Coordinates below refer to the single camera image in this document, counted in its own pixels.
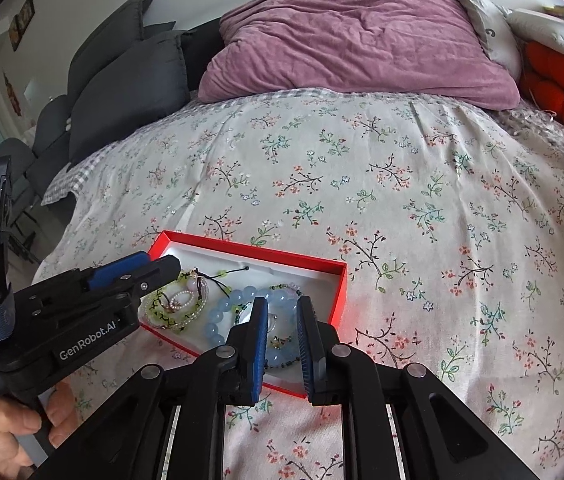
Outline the left hand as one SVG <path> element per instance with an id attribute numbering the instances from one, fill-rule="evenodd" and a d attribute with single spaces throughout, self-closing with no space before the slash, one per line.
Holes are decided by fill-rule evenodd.
<path id="1" fill-rule="evenodd" d="M 58 382 L 48 398 L 47 417 L 53 425 L 48 440 L 58 448 L 79 426 L 76 398 L 67 380 Z M 41 416 L 30 408 L 0 398 L 0 479 L 17 479 L 32 465 L 17 437 L 35 434 L 42 427 Z"/>

